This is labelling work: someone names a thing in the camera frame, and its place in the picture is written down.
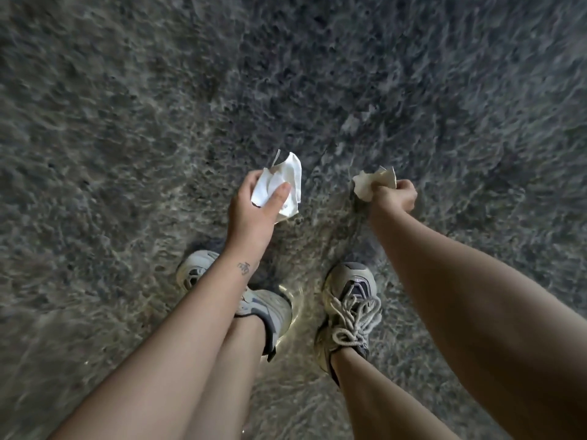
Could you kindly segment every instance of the tissue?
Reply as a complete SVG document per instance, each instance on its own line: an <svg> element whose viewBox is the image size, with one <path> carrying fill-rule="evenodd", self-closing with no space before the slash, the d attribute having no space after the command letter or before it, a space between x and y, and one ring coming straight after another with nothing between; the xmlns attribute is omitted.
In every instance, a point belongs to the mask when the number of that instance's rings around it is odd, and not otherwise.
<svg viewBox="0 0 587 440"><path fill-rule="evenodd" d="M376 181L389 188L397 188L396 172L393 170L393 167L391 170L379 167L375 173L365 173L365 171L361 171L353 178L353 182L355 183L355 194L357 197L365 202L371 202L373 199L371 184Z"/></svg>
<svg viewBox="0 0 587 440"><path fill-rule="evenodd" d="M297 214L297 205L302 198L302 164L297 155L290 152L288 158L271 168L264 168L251 197L251 202L263 207L277 187L284 182L292 186L290 195L277 215L277 222L285 221Z"/></svg>

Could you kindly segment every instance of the tattoo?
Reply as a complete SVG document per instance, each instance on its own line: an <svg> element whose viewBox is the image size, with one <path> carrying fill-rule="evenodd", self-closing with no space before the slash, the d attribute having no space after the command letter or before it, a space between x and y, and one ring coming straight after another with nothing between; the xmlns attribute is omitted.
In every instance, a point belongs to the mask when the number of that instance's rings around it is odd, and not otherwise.
<svg viewBox="0 0 587 440"><path fill-rule="evenodd" d="M245 276L247 273L249 273L249 271L250 271L249 267L251 267L251 265L248 262L239 262L238 263L238 268L241 270L243 276Z"/></svg>

